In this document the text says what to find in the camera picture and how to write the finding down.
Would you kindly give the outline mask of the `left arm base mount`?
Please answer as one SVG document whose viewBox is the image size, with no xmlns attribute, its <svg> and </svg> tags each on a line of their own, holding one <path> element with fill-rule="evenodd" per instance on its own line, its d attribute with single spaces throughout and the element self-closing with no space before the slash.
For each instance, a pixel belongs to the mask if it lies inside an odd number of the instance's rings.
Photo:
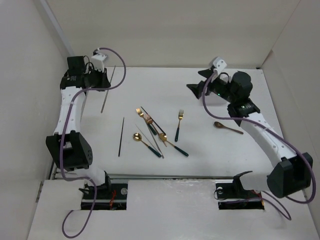
<svg viewBox="0 0 320 240">
<path fill-rule="evenodd" d="M 79 188 L 82 192 L 81 210 L 90 210 L 94 200 L 94 186 L 84 184 Z M 127 209 L 128 184 L 125 182 L 112 183 L 108 175 L 105 183 L 97 186 L 96 201 L 93 210 L 117 211 Z"/>
</svg>

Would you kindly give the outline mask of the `aluminium frame rail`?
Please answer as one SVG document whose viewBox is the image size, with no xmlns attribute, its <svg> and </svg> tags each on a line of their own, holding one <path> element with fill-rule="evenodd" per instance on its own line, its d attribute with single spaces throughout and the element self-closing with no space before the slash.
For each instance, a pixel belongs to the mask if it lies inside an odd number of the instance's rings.
<svg viewBox="0 0 320 240">
<path fill-rule="evenodd" d="M 76 178 L 77 177 L 76 173 L 73 171 L 71 171 L 71 172 L 64 171 L 64 174 L 67 178 Z M 56 164 L 54 162 L 52 162 L 52 164 L 51 164 L 48 179 L 49 180 L 63 179 L 63 176 L 61 174 L 61 170 L 56 166 Z"/>
</svg>

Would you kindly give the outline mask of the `lilac utensil container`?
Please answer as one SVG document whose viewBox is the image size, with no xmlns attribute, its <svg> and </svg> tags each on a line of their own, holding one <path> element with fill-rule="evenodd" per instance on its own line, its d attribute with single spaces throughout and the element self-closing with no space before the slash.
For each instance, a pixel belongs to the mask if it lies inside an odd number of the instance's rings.
<svg viewBox="0 0 320 240">
<path fill-rule="evenodd" d="M 228 103 L 225 99 L 213 93 L 205 95 L 204 99 L 207 106 L 221 106 Z"/>
</svg>

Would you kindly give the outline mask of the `rose gold fork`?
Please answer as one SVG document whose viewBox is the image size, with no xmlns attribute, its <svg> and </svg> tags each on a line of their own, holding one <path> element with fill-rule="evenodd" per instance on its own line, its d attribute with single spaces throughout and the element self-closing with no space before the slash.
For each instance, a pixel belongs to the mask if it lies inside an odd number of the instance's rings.
<svg viewBox="0 0 320 240">
<path fill-rule="evenodd" d="M 149 114 L 146 114 L 146 115 L 145 115 L 145 118 L 146 118 L 146 122 L 147 122 L 148 124 L 150 124 L 150 125 L 154 128 L 154 130 L 155 130 L 156 134 L 158 135 L 159 139 L 160 139 L 160 140 L 163 142 L 163 144 L 167 147 L 167 144 L 166 144 L 167 136 L 166 136 L 164 133 L 160 133 L 160 132 L 156 129 L 156 127 L 155 127 L 155 125 L 154 125 L 154 122 L 153 122 L 153 120 L 152 120 L 152 118 L 150 117 Z"/>
</svg>

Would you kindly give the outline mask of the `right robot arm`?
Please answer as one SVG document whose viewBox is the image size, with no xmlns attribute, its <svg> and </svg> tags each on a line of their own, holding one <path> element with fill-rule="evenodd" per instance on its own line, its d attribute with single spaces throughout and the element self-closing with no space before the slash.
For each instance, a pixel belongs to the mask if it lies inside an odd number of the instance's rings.
<svg viewBox="0 0 320 240">
<path fill-rule="evenodd" d="M 291 194 L 311 187 L 311 195 L 303 203 L 312 202 L 317 191 L 313 159 L 310 154 L 301 153 L 279 136 L 266 122 L 250 98 L 253 89 L 250 75 L 237 71 L 231 79 L 225 81 L 214 67 L 200 70 L 198 74 L 206 80 L 187 84 L 187 88 L 203 102 L 210 93 L 227 101 L 229 116 L 226 119 L 235 121 L 255 140 L 273 167 L 270 173 L 253 173 L 249 170 L 234 176 L 232 193 L 243 197 L 250 190 L 269 191 L 277 198 L 290 198 Z"/>
</svg>

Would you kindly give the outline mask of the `black chopstick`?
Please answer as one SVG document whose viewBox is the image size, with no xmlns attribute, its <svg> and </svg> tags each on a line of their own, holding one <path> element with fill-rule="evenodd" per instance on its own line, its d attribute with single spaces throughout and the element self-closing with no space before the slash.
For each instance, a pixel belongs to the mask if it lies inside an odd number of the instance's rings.
<svg viewBox="0 0 320 240">
<path fill-rule="evenodd" d="M 122 139 L 123 139 L 124 123 L 125 123 L 125 117 L 122 118 L 122 125 L 121 125 L 120 139 L 119 139 L 119 147 L 118 147 L 118 155 L 117 155 L 118 157 L 121 156 L 121 148 L 122 148 Z"/>
<path fill-rule="evenodd" d="M 141 107 L 141 109 L 142 109 L 147 115 L 150 116 L 150 118 L 152 119 L 153 123 L 160 129 L 160 131 L 161 131 L 163 134 L 167 135 L 166 132 L 158 125 L 158 123 L 151 117 L 151 115 L 150 115 L 142 106 L 140 106 L 140 107 Z"/>
</svg>

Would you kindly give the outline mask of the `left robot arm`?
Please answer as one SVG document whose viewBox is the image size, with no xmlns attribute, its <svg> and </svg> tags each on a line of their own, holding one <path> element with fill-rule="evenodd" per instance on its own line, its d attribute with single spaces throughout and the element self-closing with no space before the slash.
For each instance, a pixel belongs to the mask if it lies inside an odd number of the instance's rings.
<svg viewBox="0 0 320 240">
<path fill-rule="evenodd" d="M 58 123 L 53 134 L 45 139 L 61 173 L 75 172 L 78 178 L 91 181 L 86 194 L 103 199 L 111 195 L 112 184 L 104 170 L 93 166 L 93 150 L 81 134 L 81 119 L 89 90 L 103 92 L 111 86 L 106 62 L 107 56 L 101 53 L 94 53 L 87 61 L 84 56 L 67 58 L 68 69 L 59 85 L 61 106 Z"/>
</svg>

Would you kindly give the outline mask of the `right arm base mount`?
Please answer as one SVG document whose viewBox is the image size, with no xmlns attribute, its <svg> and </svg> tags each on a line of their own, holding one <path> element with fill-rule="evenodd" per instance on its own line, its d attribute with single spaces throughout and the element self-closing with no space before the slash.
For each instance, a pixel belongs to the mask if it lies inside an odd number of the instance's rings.
<svg viewBox="0 0 320 240">
<path fill-rule="evenodd" d="M 231 182 L 215 184 L 214 198 L 219 210 L 264 210 L 261 194 L 253 190 L 236 189 Z"/>
</svg>

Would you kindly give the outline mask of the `brown wooden spoon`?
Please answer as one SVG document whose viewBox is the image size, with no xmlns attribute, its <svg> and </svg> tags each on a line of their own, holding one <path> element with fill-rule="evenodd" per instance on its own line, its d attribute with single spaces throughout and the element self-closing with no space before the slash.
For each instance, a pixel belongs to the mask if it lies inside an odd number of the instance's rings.
<svg viewBox="0 0 320 240">
<path fill-rule="evenodd" d="M 232 132 L 235 132 L 235 133 L 238 133 L 238 134 L 241 134 L 241 135 L 244 134 L 244 132 L 242 132 L 242 131 L 240 131 L 240 130 L 237 130 L 237 129 L 233 129 L 233 128 L 227 127 L 227 126 L 223 125 L 222 123 L 220 123 L 220 122 L 218 122 L 218 121 L 215 121 L 215 122 L 213 123 L 213 125 L 214 125 L 216 128 L 218 128 L 218 129 L 227 129 L 227 130 L 230 130 L 230 131 L 232 131 Z"/>
</svg>

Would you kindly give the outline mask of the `silver metal chopstick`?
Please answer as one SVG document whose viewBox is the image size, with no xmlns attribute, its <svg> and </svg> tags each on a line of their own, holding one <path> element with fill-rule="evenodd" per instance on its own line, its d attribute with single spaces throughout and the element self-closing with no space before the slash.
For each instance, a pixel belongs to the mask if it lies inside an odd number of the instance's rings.
<svg viewBox="0 0 320 240">
<path fill-rule="evenodd" d="M 117 67 L 117 66 L 114 65 L 113 70 L 112 70 L 112 74 L 111 74 L 111 77 L 110 77 L 110 83 L 112 83 L 112 80 L 113 80 L 113 78 L 114 78 L 114 74 L 115 74 L 116 67 Z M 103 103 L 102 103 L 102 106 L 101 106 L 101 110 L 100 110 L 100 113 L 101 113 L 101 114 L 102 114 L 103 111 L 104 111 L 108 94 L 109 94 L 109 90 L 107 90 L 106 93 L 105 93 L 105 97 L 104 97 L 104 100 L 103 100 Z"/>
</svg>

